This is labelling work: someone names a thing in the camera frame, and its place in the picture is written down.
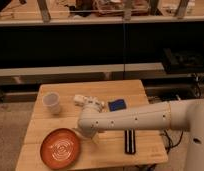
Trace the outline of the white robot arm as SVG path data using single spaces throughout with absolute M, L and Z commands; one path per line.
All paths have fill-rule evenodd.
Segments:
M 165 101 L 106 113 L 85 105 L 77 125 L 89 136 L 100 130 L 188 131 L 184 171 L 204 171 L 204 99 Z

